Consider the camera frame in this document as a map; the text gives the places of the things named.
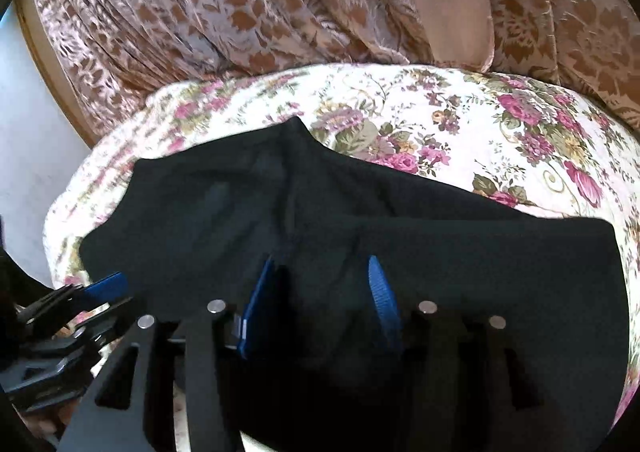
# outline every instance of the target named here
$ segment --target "black fabric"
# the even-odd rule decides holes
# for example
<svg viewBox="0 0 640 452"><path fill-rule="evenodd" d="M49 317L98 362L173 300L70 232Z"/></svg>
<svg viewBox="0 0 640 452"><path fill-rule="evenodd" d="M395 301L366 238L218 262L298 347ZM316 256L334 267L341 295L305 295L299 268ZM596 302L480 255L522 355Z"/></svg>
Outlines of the black fabric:
<svg viewBox="0 0 640 452"><path fill-rule="evenodd" d="M241 311L273 255L289 288L289 355L245 363L231 381L240 427L278 450L389 451L410 419L367 284L369 255L396 294L408 350L422 300L508 320L518 359L561 415L558 451L594 450L622 393L628 310L608 223L536 219L338 155L299 119L138 161L80 255L93 280L124 272L160 320L211 299ZM522 441L496 440L500 450ZM513 450L555 448L529 437Z"/></svg>
<svg viewBox="0 0 640 452"><path fill-rule="evenodd" d="M18 349L23 327L18 323L16 305L26 307L52 291L21 269L4 249L0 217L0 355L12 356Z"/></svg>

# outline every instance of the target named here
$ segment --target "brown damask curtain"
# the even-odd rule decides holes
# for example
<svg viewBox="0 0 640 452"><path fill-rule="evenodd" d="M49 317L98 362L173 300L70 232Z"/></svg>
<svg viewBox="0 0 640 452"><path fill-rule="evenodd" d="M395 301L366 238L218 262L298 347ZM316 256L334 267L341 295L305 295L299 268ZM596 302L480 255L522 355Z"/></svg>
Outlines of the brown damask curtain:
<svg viewBox="0 0 640 452"><path fill-rule="evenodd" d="M627 0L36 0L94 131L165 84L324 62L528 74L640 127L640 22Z"/></svg>

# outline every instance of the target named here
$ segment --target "metal pin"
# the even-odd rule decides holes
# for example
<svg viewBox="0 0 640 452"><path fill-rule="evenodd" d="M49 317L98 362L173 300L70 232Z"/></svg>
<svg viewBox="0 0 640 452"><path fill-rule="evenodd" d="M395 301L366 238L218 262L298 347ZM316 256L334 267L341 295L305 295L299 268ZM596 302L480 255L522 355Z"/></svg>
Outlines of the metal pin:
<svg viewBox="0 0 640 452"><path fill-rule="evenodd" d="M143 315L138 319L138 327L140 329L148 329L156 323L153 315Z"/></svg>
<svg viewBox="0 0 640 452"><path fill-rule="evenodd" d="M425 315L433 315L438 310L438 305L433 301L421 301L418 309Z"/></svg>
<svg viewBox="0 0 640 452"><path fill-rule="evenodd" d="M220 313L226 309L226 302L222 299L215 299L215 301L209 302L207 304L207 311L210 313Z"/></svg>
<svg viewBox="0 0 640 452"><path fill-rule="evenodd" d="M507 321L499 315L489 317L489 324L491 324L491 327L494 329L504 329L507 327Z"/></svg>

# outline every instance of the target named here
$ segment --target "bed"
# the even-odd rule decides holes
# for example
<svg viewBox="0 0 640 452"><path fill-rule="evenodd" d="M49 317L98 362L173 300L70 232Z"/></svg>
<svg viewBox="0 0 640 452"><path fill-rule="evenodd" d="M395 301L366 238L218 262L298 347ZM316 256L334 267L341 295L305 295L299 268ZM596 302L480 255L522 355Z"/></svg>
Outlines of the bed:
<svg viewBox="0 0 640 452"><path fill-rule="evenodd" d="M44 242L54 285L99 279L83 270L79 244L113 212L137 159L160 158L292 116L318 142L353 158L535 216L612 223L630 310L619 418L639 381L640 143L598 103L533 78L329 64L164 87L96 145L49 210ZM184 413L181 403L178 396L177 415Z"/></svg>

